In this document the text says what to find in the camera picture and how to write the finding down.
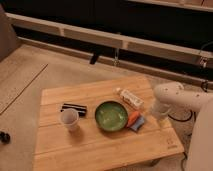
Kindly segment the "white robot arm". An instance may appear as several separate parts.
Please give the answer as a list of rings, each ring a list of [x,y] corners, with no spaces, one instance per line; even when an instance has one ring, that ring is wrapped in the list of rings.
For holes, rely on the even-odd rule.
[[[153,94],[150,112],[157,120],[166,118],[172,105],[197,113],[185,171],[213,171],[213,93],[188,91],[180,82],[169,82],[157,85]]]

